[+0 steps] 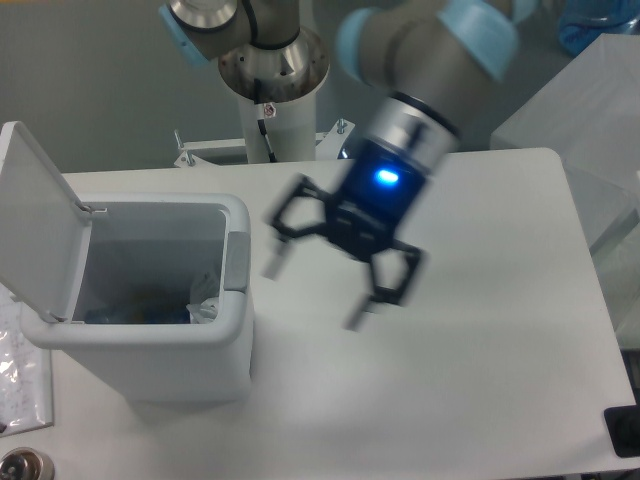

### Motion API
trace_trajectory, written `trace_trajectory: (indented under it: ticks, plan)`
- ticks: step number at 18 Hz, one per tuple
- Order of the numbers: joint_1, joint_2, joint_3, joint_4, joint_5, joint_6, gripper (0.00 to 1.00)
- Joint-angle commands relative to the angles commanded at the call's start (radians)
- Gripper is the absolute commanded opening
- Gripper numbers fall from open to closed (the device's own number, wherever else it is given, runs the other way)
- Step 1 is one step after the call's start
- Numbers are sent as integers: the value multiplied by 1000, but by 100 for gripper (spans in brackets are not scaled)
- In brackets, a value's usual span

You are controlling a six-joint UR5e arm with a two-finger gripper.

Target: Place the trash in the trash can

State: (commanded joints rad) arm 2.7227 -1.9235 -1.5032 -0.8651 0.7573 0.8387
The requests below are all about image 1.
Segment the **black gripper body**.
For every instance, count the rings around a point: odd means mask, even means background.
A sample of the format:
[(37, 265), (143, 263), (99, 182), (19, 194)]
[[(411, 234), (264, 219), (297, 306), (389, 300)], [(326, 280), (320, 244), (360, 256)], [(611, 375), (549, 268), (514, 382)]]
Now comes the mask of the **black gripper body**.
[(363, 262), (395, 241), (395, 233), (427, 184), (429, 168), (364, 140), (338, 188), (324, 203), (329, 242)]

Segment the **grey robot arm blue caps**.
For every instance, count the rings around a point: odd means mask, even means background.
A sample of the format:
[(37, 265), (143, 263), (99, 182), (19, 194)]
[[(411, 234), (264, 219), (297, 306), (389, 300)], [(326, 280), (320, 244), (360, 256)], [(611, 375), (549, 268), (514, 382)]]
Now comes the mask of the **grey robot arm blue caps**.
[[(245, 136), (252, 162), (286, 160), (275, 121), (287, 103), (327, 77), (319, 41), (304, 31), (295, 1), (168, 1), (159, 15), (192, 63), (216, 61), (225, 83), (250, 103)], [(394, 287), (373, 284), (348, 321), (356, 330), (376, 304), (400, 304), (423, 253), (396, 236), (445, 156), (459, 142), (487, 92), (518, 48), (518, 1), (406, 1), (360, 8), (341, 23), (336, 48), (343, 69), (387, 93), (356, 146), (351, 167), (327, 192), (301, 176), (271, 214), (279, 251), (308, 236), (324, 238), (372, 265), (394, 250), (405, 263)]]

